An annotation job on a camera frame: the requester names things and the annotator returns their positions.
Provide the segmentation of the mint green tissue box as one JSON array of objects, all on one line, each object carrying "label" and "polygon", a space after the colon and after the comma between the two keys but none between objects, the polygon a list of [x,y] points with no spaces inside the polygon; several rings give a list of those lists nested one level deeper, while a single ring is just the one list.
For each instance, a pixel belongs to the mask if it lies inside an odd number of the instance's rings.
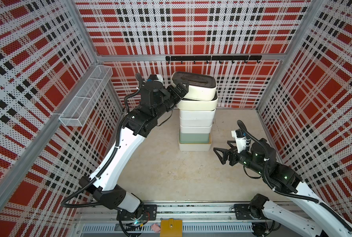
[{"label": "mint green tissue box", "polygon": [[179,133],[179,142],[188,144],[207,144],[210,143],[209,133]]}]

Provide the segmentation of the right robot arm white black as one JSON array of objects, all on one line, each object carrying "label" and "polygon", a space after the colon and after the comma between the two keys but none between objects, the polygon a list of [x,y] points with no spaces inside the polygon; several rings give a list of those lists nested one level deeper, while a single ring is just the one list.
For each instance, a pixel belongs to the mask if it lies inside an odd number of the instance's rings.
[{"label": "right robot arm white black", "polygon": [[266,139],[250,134],[241,120],[237,125],[239,128],[231,132],[233,140],[227,142],[229,149],[213,148],[220,162],[231,166],[241,164],[244,171],[257,173],[257,179],[309,216],[301,217],[256,194],[248,207],[253,219],[265,217],[303,237],[352,237],[352,223],[329,207],[292,168],[277,162],[276,150]]}]

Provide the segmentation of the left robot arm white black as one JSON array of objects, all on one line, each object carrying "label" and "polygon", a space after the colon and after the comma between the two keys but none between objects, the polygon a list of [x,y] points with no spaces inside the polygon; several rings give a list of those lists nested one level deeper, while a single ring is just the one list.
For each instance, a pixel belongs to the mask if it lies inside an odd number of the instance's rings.
[{"label": "left robot arm white black", "polygon": [[81,188],[67,196],[63,208],[82,208],[102,205],[108,209],[125,210],[138,219],[143,213],[144,203],[135,195],[121,188],[117,182],[134,151],[158,125],[158,119],[170,112],[189,92],[189,81],[177,79],[174,85],[164,87],[157,75],[145,80],[140,73],[135,75],[138,90],[124,98],[140,95],[139,105],[130,110],[116,129],[114,146],[109,150],[99,167],[90,175],[80,179]]}]

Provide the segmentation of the white tissue box grey lid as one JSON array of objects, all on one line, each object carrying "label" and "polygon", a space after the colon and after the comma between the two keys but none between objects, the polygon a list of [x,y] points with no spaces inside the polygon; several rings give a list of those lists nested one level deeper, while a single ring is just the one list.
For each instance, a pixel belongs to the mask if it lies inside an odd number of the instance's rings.
[{"label": "white tissue box grey lid", "polygon": [[216,110],[212,111],[188,111],[180,110],[179,116],[181,119],[213,119]]}]

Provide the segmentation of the cream box dark lid front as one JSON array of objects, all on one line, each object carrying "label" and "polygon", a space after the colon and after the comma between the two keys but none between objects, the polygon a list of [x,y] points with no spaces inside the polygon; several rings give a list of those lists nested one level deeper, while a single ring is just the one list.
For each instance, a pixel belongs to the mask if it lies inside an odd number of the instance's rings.
[{"label": "cream box dark lid front", "polygon": [[183,99],[197,101],[211,101],[216,95],[216,80],[212,76],[194,74],[189,72],[175,72],[171,78],[171,85],[176,86],[176,81],[188,81],[188,93]]}]

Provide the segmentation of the cream tissue box dark lid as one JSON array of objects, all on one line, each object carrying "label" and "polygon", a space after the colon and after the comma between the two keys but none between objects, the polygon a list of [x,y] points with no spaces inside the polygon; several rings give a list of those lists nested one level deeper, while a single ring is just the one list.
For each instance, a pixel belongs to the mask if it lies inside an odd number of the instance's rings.
[{"label": "cream tissue box dark lid", "polygon": [[199,101],[191,99],[182,99],[177,107],[180,110],[185,111],[213,111],[217,108],[218,104],[218,93],[215,93],[215,96],[210,101]]}]

